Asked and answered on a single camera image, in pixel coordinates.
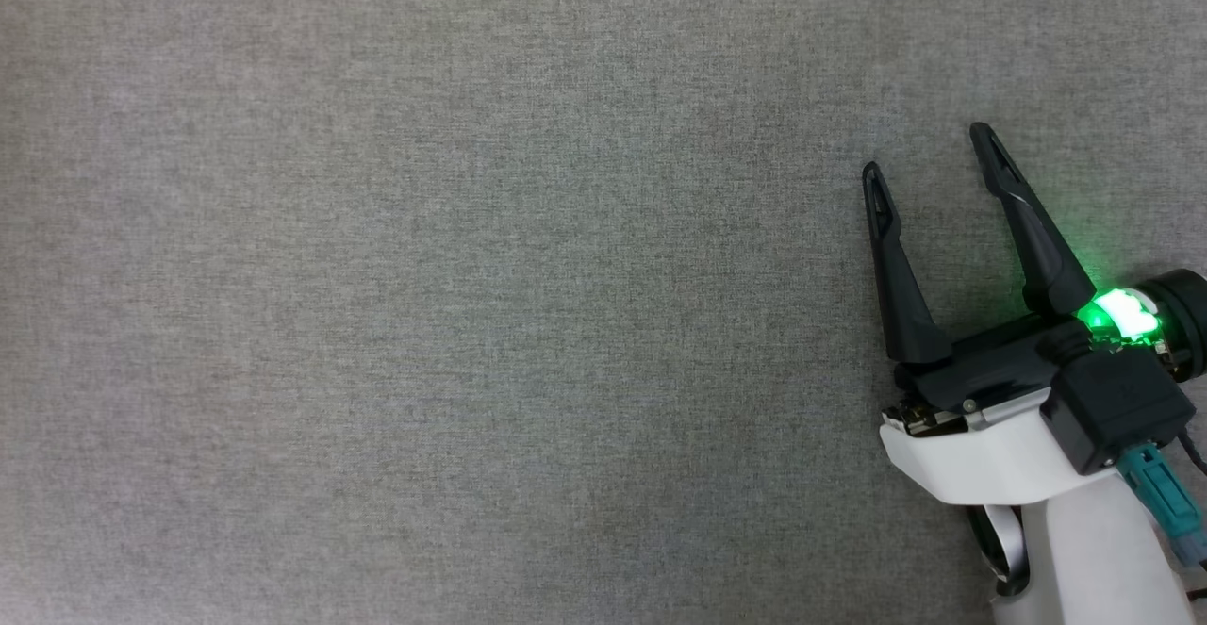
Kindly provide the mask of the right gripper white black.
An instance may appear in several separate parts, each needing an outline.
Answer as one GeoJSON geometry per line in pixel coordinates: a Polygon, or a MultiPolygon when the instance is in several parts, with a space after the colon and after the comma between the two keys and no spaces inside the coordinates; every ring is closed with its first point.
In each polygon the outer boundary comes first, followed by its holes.
{"type": "Polygon", "coordinates": [[[904,397],[884,411],[890,461],[954,506],[1025,506],[1081,486],[1135,446],[1171,443],[1205,373],[1205,278],[1173,270],[1096,290],[987,123],[972,123],[984,186],[1001,200],[1030,315],[949,340],[900,244],[875,162],[862,171],[881,328],[904,397]]]}

